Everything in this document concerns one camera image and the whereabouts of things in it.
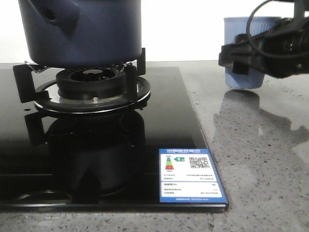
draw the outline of light blue mug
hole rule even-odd
[[[249,17],[228,17],[224,18],[225,23],[225,44],[234,42],[238,34],[246,33],[246,26]],[[251,35],[257,35],[272,28],[280,17],[254,17],[251,23]],[[248,75],[232,73],[225,68],[225,83],[232,88],[250,89],[259,88],[263,84],[264,73],[249,69]]]

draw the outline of gas burner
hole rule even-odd
[[[22,103],[35,101],[38,110],[60,114],[104,113],[126,107],[142,108],[150,96],[145,74],[145,49],[137,68],[128,62],[115,67],[64,69],[56,80],[34,89],[31,72],[41,73],[42,65],[13,67]]]
[[[68,99],[109,98],[125,91],[126,73],[112,68],[65,69],[56,75],[59,95]]]
[[[37,89],[39,92],[48,91],[49,99],[36,100],[35,106],[39,110],[64,114],[104,113],[129,107],[134,104],[138,106],[150,97],[150,84],[142,77],[137,77],[137,81],[136,103],[128,101],[124,93],[107,98],[93,97],[87,100],[65,98],[59,94],[59,87],[56,81],[51,81]]]

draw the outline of black glass cooktop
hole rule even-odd
[[[58,71],[34,74],[35,85]],[[159,149],[207,145],[179,69],[143,77],[151,96],[142,110],[55,117],[20,103],[12,68],[1,69],[0,209],[225,209],[160,202]]]

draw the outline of gray granite countertop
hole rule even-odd
[[[230,201],[211,213],[3,213],[0,231],[309,231],[309,75],[233,91],[217,61],[180,67]]]

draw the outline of pot handle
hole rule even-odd
[[[69,26],[78,20],[80,8],[72,0],[29,0],[32,7],[54,26]]]

